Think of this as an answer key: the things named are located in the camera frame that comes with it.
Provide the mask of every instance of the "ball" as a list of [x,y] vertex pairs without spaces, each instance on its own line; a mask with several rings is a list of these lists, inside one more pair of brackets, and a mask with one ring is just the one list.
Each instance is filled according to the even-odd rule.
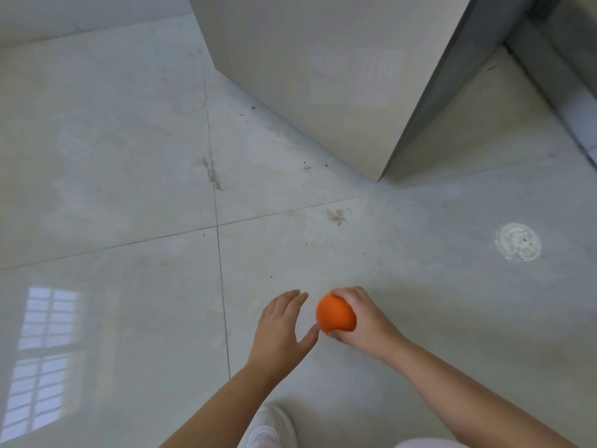
[[315,318],[325,334],[332,330],[353,331],[356,328],[356,315],[350,305],[342,297],[332,294],[321,299]]

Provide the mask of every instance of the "person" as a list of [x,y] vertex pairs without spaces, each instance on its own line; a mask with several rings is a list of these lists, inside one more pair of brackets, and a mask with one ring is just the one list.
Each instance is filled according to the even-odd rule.
[[[421,439],[418,448],[573,448],[570,441],[466,374],[408,340],[359,286],[334,289],[356,314],[354,331],[330,336],[385,362],[406,377],[460,442]],[[263,310],[243,369],[160,448],[297,448],[288,416],[261,407],[317,343],[315,324],[300,341],[295,326],[307,293],[288,291]]]

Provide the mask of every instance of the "pink clothing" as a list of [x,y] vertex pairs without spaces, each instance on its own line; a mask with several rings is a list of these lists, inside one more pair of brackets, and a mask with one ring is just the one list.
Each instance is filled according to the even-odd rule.
[[[280,448],[273,440],[265,439],[258,441],[249,448]],[[466,448],[465,445],[451,441],[440,440],[438,438],[415,438],[413,440],[403,441],[395,448]]]

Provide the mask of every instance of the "person's left hand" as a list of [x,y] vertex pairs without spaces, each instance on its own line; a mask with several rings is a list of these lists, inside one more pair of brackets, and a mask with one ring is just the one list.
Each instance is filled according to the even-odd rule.
[[295,328],[300,308],[309,294],[300,290],[280,294],[261,313],[247,367],[255,368],[278,384],[313,349],[319,337],[315,324],[301,341]]

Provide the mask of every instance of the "white shoe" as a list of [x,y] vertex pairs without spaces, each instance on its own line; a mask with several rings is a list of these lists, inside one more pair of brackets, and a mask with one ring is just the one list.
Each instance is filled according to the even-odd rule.
[[238,448],[251,448],[265,440],[272,441],[280,448],[299,448],[294,426],[288,415],[279,407],[260,407]]

